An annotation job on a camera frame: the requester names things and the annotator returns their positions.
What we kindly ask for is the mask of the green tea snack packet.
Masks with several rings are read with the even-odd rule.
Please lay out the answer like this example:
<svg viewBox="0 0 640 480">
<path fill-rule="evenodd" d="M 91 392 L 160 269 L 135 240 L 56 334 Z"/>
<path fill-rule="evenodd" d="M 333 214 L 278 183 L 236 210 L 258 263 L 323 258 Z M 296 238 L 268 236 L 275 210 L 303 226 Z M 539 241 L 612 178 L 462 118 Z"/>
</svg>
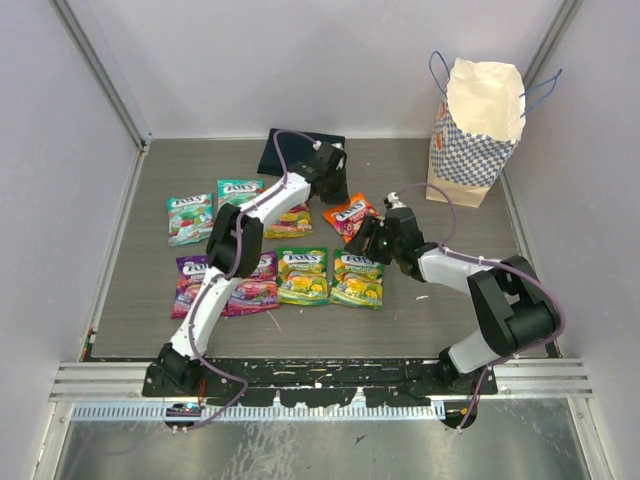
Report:
<svg viewBox="0 0 640 480">
<path fill-rule="evenodd" d="M 276 253 L 279 303 L 302 306 L 329 303 L 326 247 L 281 247 Z"/>
</svg>

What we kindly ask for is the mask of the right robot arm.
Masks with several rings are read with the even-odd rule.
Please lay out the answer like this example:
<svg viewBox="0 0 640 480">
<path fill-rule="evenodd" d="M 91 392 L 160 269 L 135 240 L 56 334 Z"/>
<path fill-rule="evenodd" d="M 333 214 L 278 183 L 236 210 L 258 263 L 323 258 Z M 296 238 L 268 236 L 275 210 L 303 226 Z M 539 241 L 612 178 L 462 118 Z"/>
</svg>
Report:
<svg viewBox="0 0 640 480">
<path fill-rule="evenodd" d="M 545 343 L 560 331 L 560 311 L 525 258 L 487 260 L 427 242 L 408 207 L 391 208 L 382 219 L 366 216 L 345 249 L 373 262 L 395 262 L 417 281 L 469 296 L 477 329 L 441 351 L 436 364 L 440 385 L 449 393 L 465 391 L 475 371 Z"/>
</svg>

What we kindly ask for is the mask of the checkered paper bag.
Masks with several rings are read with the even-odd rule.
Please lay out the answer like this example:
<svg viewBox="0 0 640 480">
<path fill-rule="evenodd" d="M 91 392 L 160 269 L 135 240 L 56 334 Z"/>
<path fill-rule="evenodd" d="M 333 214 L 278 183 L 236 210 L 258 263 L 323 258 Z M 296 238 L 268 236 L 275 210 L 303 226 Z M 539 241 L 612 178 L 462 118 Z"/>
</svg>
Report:
<svg viewBox="0 0 640 480">
<path fill-rule="evenodd" d="M 441 94 L 430 135 L 425 197 L 477 208 L 518 147 L 527 116 L 554 91 L 560 75 L 529 88 L 510 63 L 434 51 L 429 71 Z"/>
</svg>

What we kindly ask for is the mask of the pink snack packet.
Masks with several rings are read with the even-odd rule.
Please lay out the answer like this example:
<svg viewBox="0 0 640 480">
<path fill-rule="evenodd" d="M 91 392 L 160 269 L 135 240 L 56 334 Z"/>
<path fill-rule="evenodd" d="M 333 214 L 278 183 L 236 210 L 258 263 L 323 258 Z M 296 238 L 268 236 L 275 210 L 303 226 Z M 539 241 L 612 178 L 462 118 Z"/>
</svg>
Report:
<svg viewBox="0 0 640 480">
<path fill-rule="evenodd" d="M 222 315 L 238 317 L 279 308 L 276 277 L 276 252 L 262 253 L 254 272 L 243 279 L 232 292 Z"/>
<path fill-rule="evenodd" d="M 184 319 L 198 294 L 207 269 L 206 255 L 183 256 L 176 259 L 178 280 L 171 311 L 174 320 Z"/>
</svg>

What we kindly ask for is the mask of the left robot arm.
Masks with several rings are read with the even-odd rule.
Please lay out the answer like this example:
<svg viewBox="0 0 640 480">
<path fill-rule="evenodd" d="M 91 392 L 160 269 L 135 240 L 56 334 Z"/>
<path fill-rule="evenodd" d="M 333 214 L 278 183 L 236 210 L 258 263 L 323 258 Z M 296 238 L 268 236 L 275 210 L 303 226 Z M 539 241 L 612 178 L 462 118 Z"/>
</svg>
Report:
<svg viewBox="0 0 640 480">
<path fill-rule="evenodd" d="M 305 139 L 311 143 L 307 159 L 292 169 L 282 163 L 281 178 L 256 198 L 220 208 L 206 248 L 201 288 L 181 326 L 148 367 L 147 384 L 167 386 L 178 396 L 188 396 L 210 370 L 239 383 L 242 389 L 248 387 L 245 379 L 218 369 L 203 353 L 232 292 L 258 266 L 264 230 L 292 207 L 315 196 L 326 204 L 348 198 L 347 153 L 342 145 Z"/>
</svg>

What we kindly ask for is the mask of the orange snack packet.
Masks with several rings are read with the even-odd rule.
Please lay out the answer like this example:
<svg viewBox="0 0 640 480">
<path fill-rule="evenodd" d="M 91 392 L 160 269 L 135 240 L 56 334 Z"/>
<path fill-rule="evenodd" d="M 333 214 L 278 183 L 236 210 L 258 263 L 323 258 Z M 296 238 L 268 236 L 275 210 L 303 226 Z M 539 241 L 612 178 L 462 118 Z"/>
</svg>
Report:
<svg viewBox="0 0 640 480">
<path fill-rule="evenodd" d="M 300 238 L 313 233 L 312 219 L 307 203 L 292 207 L 264 232 L 266 239 Z"/>
</svg>

